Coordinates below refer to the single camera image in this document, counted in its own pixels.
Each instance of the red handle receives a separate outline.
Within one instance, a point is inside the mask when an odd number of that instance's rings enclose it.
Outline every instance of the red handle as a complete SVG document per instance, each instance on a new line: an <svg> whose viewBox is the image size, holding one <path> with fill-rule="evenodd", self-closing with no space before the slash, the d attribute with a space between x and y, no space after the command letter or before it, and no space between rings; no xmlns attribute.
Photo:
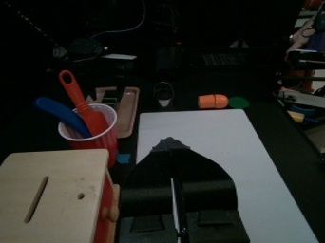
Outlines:
<svg viewBox="0 0 325 243"><path fill-rule="evenodd" d="M67 95L68 95L71 101L73 102L79 113L81 114L83 112L89 110L89 107L87 105L84 94L77 85L72 72L68 70L63 70L59 74L59 79L63 84L63 88L67 92Z"/></svg>

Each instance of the orange object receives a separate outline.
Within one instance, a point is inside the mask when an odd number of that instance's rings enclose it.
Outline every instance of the orange object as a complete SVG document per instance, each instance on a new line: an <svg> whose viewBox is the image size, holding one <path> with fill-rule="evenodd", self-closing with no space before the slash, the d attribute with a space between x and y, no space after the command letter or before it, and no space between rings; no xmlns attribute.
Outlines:
<svg viewBox="0 0 325 243"><path fill-rule="evenodd" d="M200 109L221 109L227 107L229 98L225 95L213 94L198 97L198 107Z"/></svg>
<svg viewBox="0 0 325 243"><path fill-rule="evenodd" d="M76 105L77 113L80 114L87 124L89 134L92 136L99 135L110 127L102 112L94 111L87 105L87 101L72 72L68 70L63 70L59 74L59 79L63 84L63 88L68 94L68 97Z"/></svg>

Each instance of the small tray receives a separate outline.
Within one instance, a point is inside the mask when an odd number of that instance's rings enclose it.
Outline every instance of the small tray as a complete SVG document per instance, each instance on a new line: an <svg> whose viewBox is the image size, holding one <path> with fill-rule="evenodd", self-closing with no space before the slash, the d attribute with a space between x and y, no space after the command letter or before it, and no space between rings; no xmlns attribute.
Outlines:
<svg viewBox="0 0 325 243"><path fill-rule="evenodd" d="M89 103L100 103L107 91L116 90L116 87L96 88L96 100L87 97ZM138 111L138 93L136 87L126 87L124 94L119 103L114 103L116 107L116 137L127 138L132 134L135 116Z"/></svg>

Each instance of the cup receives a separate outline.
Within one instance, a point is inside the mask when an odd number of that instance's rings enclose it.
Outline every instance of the cup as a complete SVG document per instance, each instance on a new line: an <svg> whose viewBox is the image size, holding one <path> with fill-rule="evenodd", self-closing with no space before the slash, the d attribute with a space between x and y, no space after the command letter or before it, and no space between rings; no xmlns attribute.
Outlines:
<svg viewBox="0 0 325 243"><path fill-rule="evenodd" d="M91 103L89 107L103 113L110 125L107 130L94 137L83 138L72 128L60 122L59 133L68 141L72 149L106 148L110 152L108 168L112 168L116 161L116 113L108 105L102 103Z"/></svg>
<svg viewBox="0 0 325 243"><path fill-rule="evenodd" d="M154 86L154 96L159 102L160 107L170 106L174 98L174 89L170 83L159 82Z"/></svg>

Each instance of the red cup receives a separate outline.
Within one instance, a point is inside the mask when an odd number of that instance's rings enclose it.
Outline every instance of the red cup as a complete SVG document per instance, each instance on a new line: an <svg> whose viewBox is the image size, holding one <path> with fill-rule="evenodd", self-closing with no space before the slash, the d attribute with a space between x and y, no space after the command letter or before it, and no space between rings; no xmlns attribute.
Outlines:
<svg viewBox="0 0 325 243"><path fill-rule="evenodd" d="M107 130L94 137L83 138L73 129L60 122L59 133L68 141L72 149L106 148L110 152L108 168L112 168L116 161L116 113L108 105L102 103L91 103L89 107L103 113L110 125Z"/></svg>

